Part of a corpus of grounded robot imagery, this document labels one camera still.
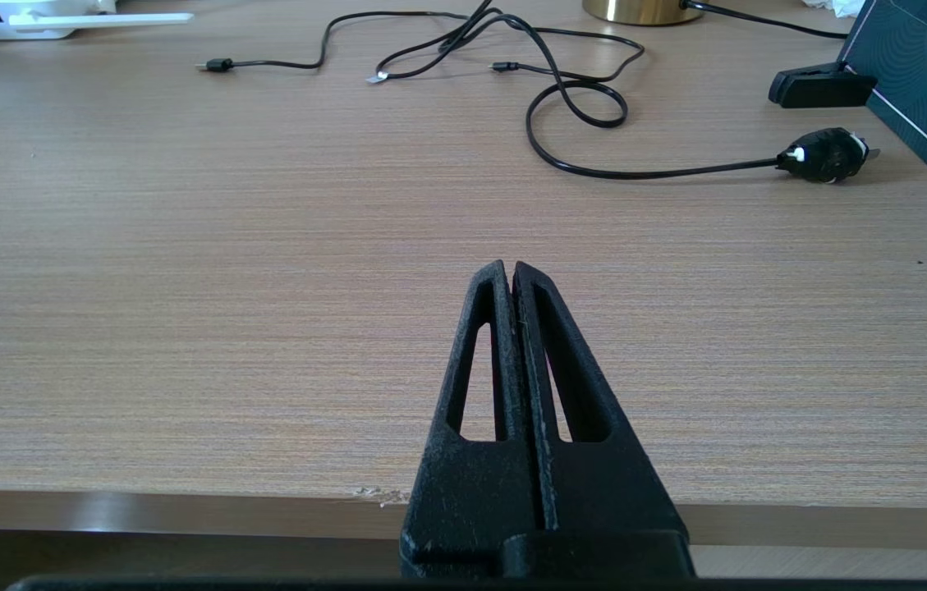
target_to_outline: wooden desk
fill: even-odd
[[[838,42],[503,3],[649,48],[623,130],[550,101],[557,153],[721,163],[842,125],[883,149],[842,186],[556,172],[523,134],[548,80],[486,68],[538,61],[510,30],[380,86],[381,57],[453,23],[340,27],[320,72],[193,70],[309,59],[372,6],[129,3],[197,18],[0,44],[0,527],[396,536],[467,281],[504,258],[557,281],[695,543],[927,547],[927,168],[865,109],[766,100]],[[625,55],[552,44],[568,70]]]

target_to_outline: black cable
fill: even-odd
[[[418,76],[430,70],[441,62],[441,60],[448,57],[449,53],[455,52],[456,49],[464,48],[467,44],[470,44],[471,41],[474,41],[475,38],[482,34],[483,31],[488,29],[493,24],[498,22],[503,22],[507,26],[511,27],[514,30],[523,31],[523,33],[528,34],[528,37],[531,38],[532,42],[537,44],[537,48],[543,54],[544,59],[547,60],[547,67],[537,67],[528,64],[520,64],[516,62],[496,62],[491,67],[494,71],[532,71],[535,74],[543,74],[547,76],[553,76],[554,84],[547,87],[547,89],[541,91],[541,93],[535,96],[534,100],[530,103],[530,107],[525,115],[525,132],[528,137],[528,141],[532,146],[532,149],[538,154],[540,158],[546,161],[548,164],[553,167],[560,169],[560,171],[571,172],[573,175],[581,176],[595,176],[595,178],[601,179],[614,179],[614,180],[651,180],[651,179],[666,179],[671,178],[671,176],[689,176],[689,175],[704,175],[708,172],[726,172],[726,171],[741,171],[741,169],[748,168],[760,168],[760,167],[769,167],[769,166],[779,166],[782,163],[782,157],[778,156],[776,158],[764,158],[764,160],[750,160],[744,162],[737,162],[731,164],[721,164],[715,166],[703,166],[697,168],[680,168],[673,169],[672,171],[650,171],[650,172],[620,172],[620,171],[602,171],[598,168],[587,168],[585,166],[578,166],[575,164],[570,164],[560,158],[553,156],[543,145],[539,144],[539,140],[535,137],[534,128],[532,128],[532,117],[539,108],[539,105],[543,103],[546,98],[552,96],[552,94],[561,94],[562,100],[565,101],[566,106],[568,106],[569,111],[572,111],[573,115],[579,117],[581,121],[587,123],[588,125],[594,125],[595,127],[611,128],[619,127],[621,124],[627,120],[628,115],[628,106],[627,101],[624,97],[618,93],[615,89],[606,86],[606,82],[613,81],[616,79],[624,68],[632,61],[635,61],[638,57],[642,56],[645,52],[644,46],[637,44],[631,39],[626,39],[624,37],[617,37],[614,34],[601,34],[601,33],[587,33],[587,31],[580,30],[562,30],[562,29],[545,29],[545,27],[534,27],[519,18],[519,16],[504,14],[503,11],[499,10],[496,7],[489,7],[489,4],[492,3],[492,0],[483,0],[482,3],[478,6],[477,10],[473,12],[470,16],[456,15],[451,12],[434,12],[434,11],[368,11],[368,12],[356,12],[356,14],[343,15],[339,16],[336,19],[332,19],[328,23],[328,26],[325,27],[324,36],[321,38],[321,49],[320,57],[317,61],[313,63],[294,63],[294,62],[282,62],[275,60],[257,60],[257,61],[246,61],[246,62],[234,62],[233,60],[223,59],[223,60],[211,60],[207,64],[198,66],[200,70],[208,71],[227,71],[235,67],[244,67],[252,65],[277,65],[284,67],[294,67],[294,68],[305,68],[305,70],[315,70],[315,68],[320,68],[324,64],[325,57],[328,53],[328,39],[331,37],[332,28],[343,21],[350,19],[365,18],[365,16],[444,16],[444,18],[452,19],[462,19],[465,22],[458,26],[454,30],[449,30],[448,33],[442,34],[442,36],[432,39],[430,41],[424,42],[424,44],[418,44],[411,46],[411,48],[401,49],[400,52],[392,53],[391,56],[387,56],[385,59],[380,61],[376,66],[377,75],[374,78],[369,79],[370,82],[382,82],[384,80],[399,80],[403,78],[411,78]],[[700,4],[703,7],[707,7],[703,3],[693,3]],[[768,23],[774,24],[775,21],[767,21]],[[550,48],[547,46],[546,42],[541,36],[543,34],[564,34],[565,36],[575,36],[575,37],[586,37],[592,39],[603,39],[618,44],[625,44],[629,48],[634,48],[635,53],[625,59],[621,65],[608,76],[590,76],[575,74],[575,72],[561,71],[558,68],[558,64],[554,61],[554,56],[550,52]],[[413,71],[404,71],[404,72],[389,72],[385,70],[385,67],[388,64],[391,64],[399,57],[408,55],[408,53],[418,52],[418,50],[430,48],[430,46],[440,44],[438,46],[438,55],[434,57],[433,60],[430,60],[429,63],[422,65],[421,67],[416,68]],[[620,108],[620,116],[614,117],[613,119],[599,119],[598,117],[592,117],[588,113],[584,112],[583,109],[578,108],[575,103],[572,102],[572,98],[569,97],[569,89],[589,89],[597,90],[599,93],[606,94],[607,97],[613,99],[613,102],[616,102],[617,106]]]
[[[817,37],[825,37],[827,39],[845,39],[846,37],[850,36],[848,33],[831,33],[831,31],[809,29],[809,27],[792,24],[790,22],[764,19],[762,16],[749,15],[747,12],[733,11],[730,10],[730,8],[715,7],[712,4],[697,2],[696,0],[681,0],[681,4],[684,8],[693,8],[695,11],[713,12],[715,15],[733,16],[733,18],[736,19],[762,24],[772,24],[773,26],[782,26],[785,27],[785,29],[797,30],[800,31],[800,33],[815,34]]]

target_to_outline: brass base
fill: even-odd
[[[680,7],[678,0],[584,0],[584,10],[599,19],[624,24],[678,24],[703,12]]]

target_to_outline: white device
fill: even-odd
[[[0,40],[61,39],[77,29],[185,24],[189,12],[118,15],[117,0],[0,0]]]

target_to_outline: white paper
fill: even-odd
[[[861,7],[865,5],[865,0],[802,0],[808,7],[830,8],[835,11],[835,16],[845,18],[845,16],[857,16]]]

